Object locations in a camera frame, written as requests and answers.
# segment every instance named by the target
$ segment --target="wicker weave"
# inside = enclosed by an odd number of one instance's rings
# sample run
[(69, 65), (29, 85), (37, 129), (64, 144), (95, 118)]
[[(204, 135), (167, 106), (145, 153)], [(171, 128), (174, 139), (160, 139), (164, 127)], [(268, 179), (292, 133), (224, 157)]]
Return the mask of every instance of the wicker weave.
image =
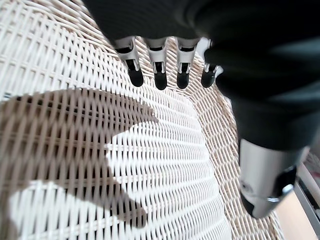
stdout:
[(0, 239), (283, 239), (241, 206), (235, 122), (198, 56), (181, 91), (171, 39), (159, 91), (138, 39), (136, 88), (81, 1), (0, 4)]

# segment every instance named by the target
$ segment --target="wicker surface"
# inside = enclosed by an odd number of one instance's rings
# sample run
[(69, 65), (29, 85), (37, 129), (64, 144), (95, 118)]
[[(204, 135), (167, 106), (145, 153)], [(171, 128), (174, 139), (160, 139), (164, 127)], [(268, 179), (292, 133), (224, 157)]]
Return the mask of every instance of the wicker surface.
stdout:
[(135, 88), (81, 1), (0, 4), (1, 239), (283, 238), (241, 207), (235, 123), (199, 57), (177, 89), (171, 40), (158, 91), (137, 41)]

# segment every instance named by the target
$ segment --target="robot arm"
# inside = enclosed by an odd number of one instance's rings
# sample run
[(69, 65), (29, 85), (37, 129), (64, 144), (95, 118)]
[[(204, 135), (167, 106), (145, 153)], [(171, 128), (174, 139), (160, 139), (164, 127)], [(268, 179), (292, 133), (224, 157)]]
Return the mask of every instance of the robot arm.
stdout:
[(217, 65), (219, 90), (232, 101), (239, 139), (242, 203), (254, 218), (267, 216), (294, 188), (320, 123), (320, 31), (315, 0), (257, 3), (213, 0), (85, 0), (93, 18), (143, 84), (134, 36), (145, 39), (156, 87), (167, 86), (166, 37), (177, 37), (177, 85), (184, 89), (200, 37), (201, 83), (210, 87)]

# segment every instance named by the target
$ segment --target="silver metal part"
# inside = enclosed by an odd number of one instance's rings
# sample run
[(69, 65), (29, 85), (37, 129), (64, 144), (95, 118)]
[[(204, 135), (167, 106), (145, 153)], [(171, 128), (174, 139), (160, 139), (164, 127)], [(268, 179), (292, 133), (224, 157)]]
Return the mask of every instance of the silver metal part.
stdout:
[[(244, 198), (254, 206), (251, 214), (254, 218), (267, 216), (293, 190), (294, 178), (292, 184), (284, 186), (277, 185), (277, 178), (298, 166), (308, 152), (307, 146), (298, 150), (279, 151), (241, 139), (240, 190)], [(280, 194), (274, 195), (278, 187), (281, 188)]]
[(161, 73), (166, 72), (166, 61), (167, 61), (167, 38), (149, 39), (144, 38), (144, 42), (147, 46), (149, 53), (150, 62), (153, 67), (155, 74), (158, 73), (156, 63), (161, 63)]
[(191, 69), (191, 64), (194, 60), (195, 53), (196, 53), (196, 47), (199, 42), (199, 38), (195, 39), (185, 39), (185, 38), (176, 38), (176, 53), (177, 53), (177, 58), (176, 58), (176, 65), (178, 68), (178, 73), (182, 73), (182, 64), (188, 64), (187, 69), (185, 73), (189, 73)]
[[(138, 55), (138, 50), (135, 43), (135, 37), (127, 36), (125, 38), (115, 40), (114, 42), (115, 42), (115, 45), (114, 45), (115, 50), (117, 51), (123, 63), (128, 67), (126, 60), (133, 60), (135, 70), (139, 71), (140, 69), (139, 55)], [(126, 48), (128, 49), (127, 52), (121, 52), (121, 50)]]

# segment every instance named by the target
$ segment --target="wicker seat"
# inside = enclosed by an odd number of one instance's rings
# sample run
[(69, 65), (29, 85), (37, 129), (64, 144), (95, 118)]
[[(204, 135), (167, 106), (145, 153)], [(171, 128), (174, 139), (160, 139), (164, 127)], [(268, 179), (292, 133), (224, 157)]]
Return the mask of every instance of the wicker seat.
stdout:
[(0, 3), (1, 239), (283, 239), (238, 192), (236, 125), (196, 56), (186, 90), (144, 85), (81, 1)]

